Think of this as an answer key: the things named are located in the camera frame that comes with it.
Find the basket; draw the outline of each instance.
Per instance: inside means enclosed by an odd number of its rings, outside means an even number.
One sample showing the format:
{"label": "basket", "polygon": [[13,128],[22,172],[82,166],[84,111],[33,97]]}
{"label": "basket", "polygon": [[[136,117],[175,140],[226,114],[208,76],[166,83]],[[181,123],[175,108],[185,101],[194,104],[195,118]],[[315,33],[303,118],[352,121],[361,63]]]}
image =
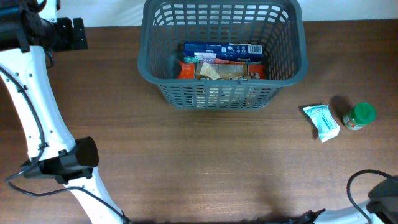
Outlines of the basket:
{"label": "basket", "polygon": [[[138,69],[178,108],[263,108],[308,72],[296,0],[147,0],[141,29]],[[266,79],[179,80],[186,40],[262,45]]]}

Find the bottle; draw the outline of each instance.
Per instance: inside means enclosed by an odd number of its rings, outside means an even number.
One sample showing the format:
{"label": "bottle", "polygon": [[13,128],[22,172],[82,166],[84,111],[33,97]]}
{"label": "bottle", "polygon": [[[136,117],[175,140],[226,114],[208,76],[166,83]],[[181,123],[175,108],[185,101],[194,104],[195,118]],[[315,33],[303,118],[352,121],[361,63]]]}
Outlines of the bottle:
{"label": "bottle", "polygon": [[359,130],[376,119],[376,110],[369,103],[358,103],[343,117],[344,125],[350,130]]}

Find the wood grain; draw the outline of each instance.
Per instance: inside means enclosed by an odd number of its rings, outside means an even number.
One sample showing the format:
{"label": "wood grain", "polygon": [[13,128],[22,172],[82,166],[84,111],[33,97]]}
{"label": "wood grain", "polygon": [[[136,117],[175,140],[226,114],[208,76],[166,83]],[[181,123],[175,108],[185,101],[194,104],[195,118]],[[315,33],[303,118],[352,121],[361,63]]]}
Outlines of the wood grain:
{"label": "wood grain", "polygon": [[[177,110],[137,70],[139,27],[89,28],[89,50],[54,54],[49,79],[75,138],[92,136],[99,172],[133,220],[230,221],[349,206],[361,169],[398,173],[398,21],[306,22],[310,69],[266,108]],[[24,133],[0,85],[0,178],[26,159]],[[322,144],[300,112],[330,103],[337,118],[367,101],[377,120]],[[359,177],[357,201],[382,178]],[[19,179],[46,192],[54,180]],[[32,198],[0,184],[0,223],[89,223],[70,193]]]}

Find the light blue packet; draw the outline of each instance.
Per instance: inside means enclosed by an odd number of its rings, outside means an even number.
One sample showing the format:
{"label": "light blue packet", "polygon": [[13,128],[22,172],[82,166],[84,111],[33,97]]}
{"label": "light blue packet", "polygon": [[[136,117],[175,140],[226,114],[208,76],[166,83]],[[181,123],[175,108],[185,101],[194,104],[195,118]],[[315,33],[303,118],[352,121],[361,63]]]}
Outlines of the light blue packet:
{"label": "light blue packet", "polygon": [[340,126],[331,116],[329,105],[307,106],[303,110],[317,127],[322,143],[338,135]]}

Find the bottle cap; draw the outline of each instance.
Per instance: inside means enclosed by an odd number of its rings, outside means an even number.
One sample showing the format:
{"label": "bottle cap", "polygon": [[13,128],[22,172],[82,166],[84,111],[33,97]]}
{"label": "bottle cap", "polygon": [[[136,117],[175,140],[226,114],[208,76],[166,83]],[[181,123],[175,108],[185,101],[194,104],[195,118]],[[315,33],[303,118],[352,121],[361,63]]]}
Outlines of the bottle cap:
{"label": "bottle cap", "polygon": [[376,119],[376,115],[376,110],[369,103],[358,103],[351,112],[355,122],[360,125],[370,124]]}

